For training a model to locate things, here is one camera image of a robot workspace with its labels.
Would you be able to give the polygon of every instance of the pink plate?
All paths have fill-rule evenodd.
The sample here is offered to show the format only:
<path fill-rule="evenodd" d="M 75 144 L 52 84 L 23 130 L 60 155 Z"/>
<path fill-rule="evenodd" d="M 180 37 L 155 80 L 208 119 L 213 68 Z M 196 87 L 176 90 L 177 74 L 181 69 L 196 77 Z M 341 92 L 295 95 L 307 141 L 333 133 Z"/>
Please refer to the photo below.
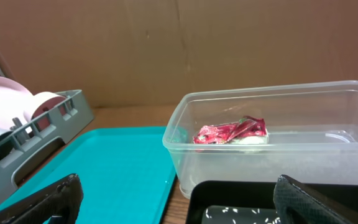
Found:
<path fill-rule="evenodd" d="M 9 130 L 14 125 L 12 118 L 26 124 L 23 110 L 32 98 L 32 93 L 21 84 L 0 77 L 0 128 Z"/>

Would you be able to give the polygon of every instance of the transparent container rim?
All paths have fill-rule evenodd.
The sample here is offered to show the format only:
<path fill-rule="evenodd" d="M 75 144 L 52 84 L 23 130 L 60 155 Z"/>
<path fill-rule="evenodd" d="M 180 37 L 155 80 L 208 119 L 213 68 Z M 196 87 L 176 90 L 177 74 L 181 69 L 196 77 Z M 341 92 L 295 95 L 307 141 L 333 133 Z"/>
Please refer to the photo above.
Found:
<path fill-rule="evenodd" d="M 327 87 L 327 86 L 339 86 L 339 85 L 358 85 L 358 80 L 344 80 L 344 81 L 335 81 L 335 82 L 321 82 L 321 83 L 305 83 L 305 84 L 295 84 L 295 85 L 279 85 L 279 86 L 265 86 L 265 87 L 255 87 L 255 88 L 242 88 L 242 89 L 233 89 L 233 90 L 218 90 L 218 91 L 204 91 L 197 93 L 189 93 L 185 95 L 182 100 L 179 102 L 178 106 L 175 108 L 168 124 L 168 128 L 173 128 L 176 130 L 178 123 L 174 123 L 177 119 L 177 116 L 183 113 L 183 109 L 187 104 L 187 99 L 192 96 L 203 96 L 210 94 L 227 94 L 227 93 L 245 93 L 245 92 L 258 92 L 258 91 L 267 91 L 267 90 L 284 90 L 284 89 L 297 89 L 297 88 L 318 88 L 318 87 Z M 304 143 L 304 144 L 253 144 L 253 145 L 237 145 L 237 144 L 193 144 L 193 143 L 172 143 L 168 141 L 172 136 L 168 136 L 167 130 L 165 131 L 162 139 L 163 145 L 169 151 L 175 150 L 189 150 L 195 151 L 198 149 L 203 150 L 219 150 L 219 151 L 232 151 L 232 150 L 259 150 L 259 151 L 299 151 L 299 150 L 308 150 L 308 151 L 321 151 L 321 150 L 353 150 L 358 149 L 358 142 L 352 143 Z"/>

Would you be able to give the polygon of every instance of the dish rack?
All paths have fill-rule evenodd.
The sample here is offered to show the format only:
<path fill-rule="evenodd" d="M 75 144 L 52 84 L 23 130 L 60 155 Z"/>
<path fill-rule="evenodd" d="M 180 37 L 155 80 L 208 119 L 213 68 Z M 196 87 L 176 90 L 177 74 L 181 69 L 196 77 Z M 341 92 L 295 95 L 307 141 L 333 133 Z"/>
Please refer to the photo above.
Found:
<path fill-rule="evenodd" d="M 18 189 L 18 179 L 27 176 L 56 150 L 56 147 L 51 148 L 53 144 L 69 143 L 93 120 L 82 90 L 56 94 L 66 99 L 27 124 L 15 122 L 16 126 L 11 128 L 14 131 L 0 141 L 0 151 L 9 150 L 5 157 L 0 158 L 0 204 Z M 48 119 L 50 125 L 40 129 L 37 123 L 41 119 Z"/>

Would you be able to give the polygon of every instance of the tabletop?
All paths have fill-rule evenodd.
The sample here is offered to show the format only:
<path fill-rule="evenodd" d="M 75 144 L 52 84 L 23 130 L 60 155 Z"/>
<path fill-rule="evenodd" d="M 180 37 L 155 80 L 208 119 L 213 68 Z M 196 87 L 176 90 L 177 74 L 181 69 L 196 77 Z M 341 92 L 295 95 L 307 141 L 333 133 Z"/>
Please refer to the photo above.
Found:
<path fill-rule="evenodd" d="M 93 110 L 94 120 L 78 133 L 77 136 L 97 128 L 166 126 L 175 107 L 176 105 L 96 108 Z M 64 150 L 66 146 L 57 149 L 43 164 L 29 175 L 27 179 L 37 173 L 38 170 L 53 159 L 59 152 Z M 181 194 L 179 181 L 176 179 L 171 191 L 171 196 L 167 202 L 162 223 L 185 223 L 188 205 L 189 200 Z"/>

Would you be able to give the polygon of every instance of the brown cardboard backdrop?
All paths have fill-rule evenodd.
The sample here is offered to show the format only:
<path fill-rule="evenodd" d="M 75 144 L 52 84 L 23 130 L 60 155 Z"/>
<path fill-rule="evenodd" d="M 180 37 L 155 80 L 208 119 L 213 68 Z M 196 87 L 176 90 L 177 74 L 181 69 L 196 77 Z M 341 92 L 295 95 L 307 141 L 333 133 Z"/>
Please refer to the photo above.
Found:
<path fill-rule="evenodd" d="M 358 80 L 358 1 L 0 0 L 0 53 L 34 93 L 98 107 Z"/>

